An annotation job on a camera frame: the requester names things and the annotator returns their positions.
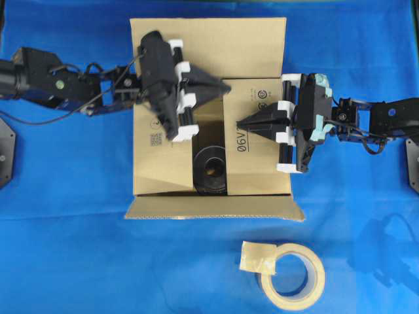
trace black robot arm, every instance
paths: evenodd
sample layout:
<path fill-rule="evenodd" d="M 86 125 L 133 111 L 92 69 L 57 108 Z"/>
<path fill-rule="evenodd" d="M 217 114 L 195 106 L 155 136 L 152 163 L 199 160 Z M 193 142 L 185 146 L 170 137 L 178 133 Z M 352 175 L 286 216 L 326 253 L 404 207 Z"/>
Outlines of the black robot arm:
<path fill-rule="evenodd" d="M 315 148 L 324 144 L 328 133 L 337 135 L 340 141 L 361 143 L 370 154 L 381 153 L 388 141 L 399 137 L 409 139 L 409 173 L 415 172 L 410 171 L 413 166 L 419 169 L 416 165 L 419 163 L 419 149 L 416 149 L 419 147 L 419 98 L 390 103 L 369 103 L 350 98 L 337 102 L 325 75 L 286 74 L 282 75 L 282 82 L 281 101 L 237 122 L 240 129 L 280 144 L 278 171 L 307 172 Z M 359 127 L 360 111 L 370 113 L 369 130 Z M 373 150 L 371 144 L 378 145 L 378 148 Z M 410 184 L 419 192 L 417 172 Z"/>
<path fill-rule="evenodd" d="M 183 61 L 182 46 L 181 40 L 166 42 L 158 31 L 152 31 L 141 39 L 136 58 L 110 71 L 96 63 L 81 71 L 62 63 L 54 53 L 23 47 L 11 61 L 0 60 L 0 98 L 22 98 L 49 109 L 88 116 L 131 109 L 148 101 L 169 140 L 190 139 L 198 133 L 193 110 L 229 92 L 230 87 Z M 140 77 L 130 72 L 137 58 Z M 92 67 L 98 71 L 91 73 Z M 109 83 L 109 89 L 101 90 L 103 82 Z M 103 103 L 107 92 L 113 100 L 109 104 Z"/>

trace blue cloth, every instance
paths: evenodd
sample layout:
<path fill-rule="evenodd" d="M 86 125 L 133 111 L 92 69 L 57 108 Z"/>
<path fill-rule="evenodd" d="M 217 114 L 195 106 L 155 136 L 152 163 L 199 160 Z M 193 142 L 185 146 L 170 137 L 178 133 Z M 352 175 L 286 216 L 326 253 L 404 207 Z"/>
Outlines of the blue cloth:
<path fill-rule="evenodd" d="M 81 67 L 132 57 L 129 18 L 286 16 L 284 73 L 325 73 L 336 98 L 418 96 L 408 0 L 195 3 L 13 0 L 1 57 L 20 46 Z M 0 109 L 57 116 L 25 101 Z M 14 178 L 0 191 L 0 313 L 279 313 L 243 240 L 297 242 L 323 260 L 325 291 L 305 313 L 419 311 L 419 196 L 402 140 L 378 156 L 328 138 L 292 177 L 303 223 L 276 219 L 124 220 L 132 201 L 132 113 L 74 115 L 16 131 Z M 296 266 L 281 272 L 296 281 Z"/>

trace open cardboard box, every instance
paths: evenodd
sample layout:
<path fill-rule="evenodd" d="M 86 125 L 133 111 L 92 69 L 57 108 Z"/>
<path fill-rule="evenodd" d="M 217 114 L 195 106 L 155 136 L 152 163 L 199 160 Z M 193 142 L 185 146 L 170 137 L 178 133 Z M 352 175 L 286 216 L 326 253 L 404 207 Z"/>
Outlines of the open cardboard box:
<path fill-rule="evenodd" d="M 278 144 L 236 129 L 236 121 L 282 94 L 285 23 L 285 18 L 131 19 L 134 54 L 142 36 L 159 30 L 166 41 L 182 39 L 184 59 L 221 77 L 232 91 L 195 110 L 200 133 L 192 142 L 168 142 L 153 114 L 135 107 L 136 198 L 126 218 L 304 220 L 289 175 L 276 171 Z M 220 142 L 226 147 L 228 196 L 199 196 L 193 187 L 193 154 Z"/>

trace qr code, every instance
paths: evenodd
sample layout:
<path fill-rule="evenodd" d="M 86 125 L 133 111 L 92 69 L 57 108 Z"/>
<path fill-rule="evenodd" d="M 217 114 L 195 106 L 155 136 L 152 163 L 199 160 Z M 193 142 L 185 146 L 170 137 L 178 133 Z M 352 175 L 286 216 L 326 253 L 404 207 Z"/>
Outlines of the qr code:
<path fill-rule="evenodd" d="M 163 134 L 154 133 L 150 135 L 150 144 L 151 146 L 159 146 L 163 143 Z"/>

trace black cylindrical object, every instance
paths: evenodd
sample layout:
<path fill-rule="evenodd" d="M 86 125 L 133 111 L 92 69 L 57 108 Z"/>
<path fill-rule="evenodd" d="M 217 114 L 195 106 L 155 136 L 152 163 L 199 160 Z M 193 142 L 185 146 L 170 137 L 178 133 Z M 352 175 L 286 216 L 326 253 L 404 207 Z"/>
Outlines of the black cylindrical object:
<path fill-rule="evenodd" d="M 293 147 L 287 143 L 280 144 L 280 164 L 293 163 Z"/>
<path fill-rule="evenodd" d="M 181 47 L 175 47 L 173 49 L 173 62 L 175 65 L 183 61 L 182 49 Z"/>
<path fill-rule="evenodd" d="M 192 108 L 186 107 L 184 113 L 179 114 L 179 124 L 181 126 L 188 126 L 194 124 L 194 115 L 192 113 Z"/>
<path fill-rule="evenodd" d="M 291 82 L 286 80 L 282 83 L 282 99 L 288 100 L 292 103 L 295 103 L 295 86 L 291 85 Z"/>
<path fill-rule="evenodd" d="M 18 93 L 18 73 L 13 62 L 0 60 L 0 94 L 3 99 L 13 98 Z"/>
<path fill-rule="evenodd" d="M 195 189 L 201 195 L 226 195 L 227 172 L 225 148 L 208 146 L 201 149 L 193 160 Z"/>

